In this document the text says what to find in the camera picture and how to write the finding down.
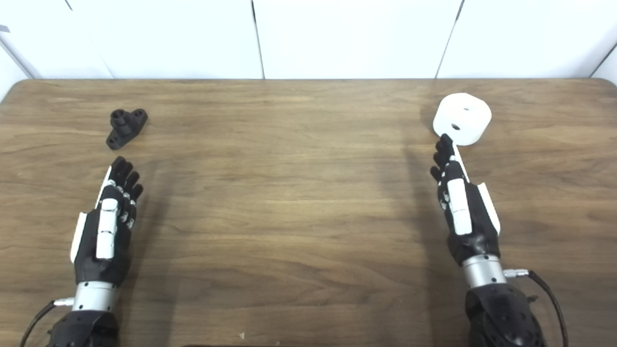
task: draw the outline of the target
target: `white plastic panel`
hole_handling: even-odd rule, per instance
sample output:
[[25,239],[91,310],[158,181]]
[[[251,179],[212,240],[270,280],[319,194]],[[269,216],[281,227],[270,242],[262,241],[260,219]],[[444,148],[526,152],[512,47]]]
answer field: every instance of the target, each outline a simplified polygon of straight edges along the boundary
[[110,78],[64,0],[1,0],[0,38],[35,78]]
[[13,61],[13,58],[8,55],[4,46],[0,43],[0,101],[4,99],[6,93],[15,83],[27,78],[26,74]]
[[600,65],[598,70],[594,73],[594,77],[604,78],[617,85],[617,49],[607,57],[607,59]]
[[460,0],[254,0],[266,78],[434,78]]
[[615,0],[466,0],[438,77],[589,77],[616,42]]
[[115,78],[261,78],[251,0],[70,0]]

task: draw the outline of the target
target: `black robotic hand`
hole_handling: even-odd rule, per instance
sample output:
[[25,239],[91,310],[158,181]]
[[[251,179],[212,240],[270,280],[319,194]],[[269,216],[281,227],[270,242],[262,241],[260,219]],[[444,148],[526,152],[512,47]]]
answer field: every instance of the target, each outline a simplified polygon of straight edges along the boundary
[[120,286],[130,268],[128,247],[143,187],[133,164],[118,157],[107,171],[94,209],[81,213],[71,248],[76,283],[101,281]]
[[437,166],[431,168],[431,175],[450,228],[451,255],[459,265],[477,255],[499,257],[499,219],[486,185],[469,182],[458,148],[448,135],[443,134],[435,148]]

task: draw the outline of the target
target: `white cylindrical object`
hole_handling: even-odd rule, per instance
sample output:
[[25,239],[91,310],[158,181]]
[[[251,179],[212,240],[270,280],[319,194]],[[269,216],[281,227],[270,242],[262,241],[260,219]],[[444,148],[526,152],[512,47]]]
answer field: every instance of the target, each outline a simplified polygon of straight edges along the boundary
[[467,93],[443,98],[433,120],[437,135],[448,134],[459,146],[474,144],[491,122],[491,109],[481,99]]

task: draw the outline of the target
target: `black cable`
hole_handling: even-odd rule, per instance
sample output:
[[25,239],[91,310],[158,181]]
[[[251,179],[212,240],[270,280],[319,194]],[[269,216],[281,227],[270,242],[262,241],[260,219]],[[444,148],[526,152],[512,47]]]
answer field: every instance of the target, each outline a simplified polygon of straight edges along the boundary
[[561,328],[561,339],[563,340],[563,347],[568,347],[568,329],[566,328],[566,320],[563,318],[563,313],[561,312],[561,307],[559,306],[559,302],[553,292],[550,290],[550,287],[546,282],[544,282],[537,273],[532,270],[529,271],[529,278],[531,278],[534,282],[536,282],[544,291],[548,294],[550,298],[550,302],[553,303],[555,307],[555,311],[557,312],[557,319],[559,319],[559,327]]
[[22,341],[19,343],[19,347],[25,347],[26,341],[28,340],[28,337],[30,336],[32,329],[34,329],[36,323],[38,323],[38,321],[41,320],[41,318],[43,318],[46,314],[48,314],[49,311],[54,309],[54,307],[56,306],[54,304],[54,301],[55,300],[50,301],[49,304],[45,305],[45,307],[43,307],[43,309],[40,310],[39,313],[35,315],[35,317],[32,319],[32,322],[30,322],[30,325],[28,326],[26,331],[23,333]]

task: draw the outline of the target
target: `silver metal wrist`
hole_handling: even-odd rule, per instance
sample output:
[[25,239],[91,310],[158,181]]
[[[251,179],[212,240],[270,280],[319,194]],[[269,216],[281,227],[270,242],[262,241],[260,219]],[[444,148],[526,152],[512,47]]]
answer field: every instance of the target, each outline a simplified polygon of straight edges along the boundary
[[73,311],[111,311],[115,294],[116,286],[109,282],[80,282],[75,293]]
[[493,283],[507,283],[497,256],[473,256],[463,261],[462,267],[470,289]]

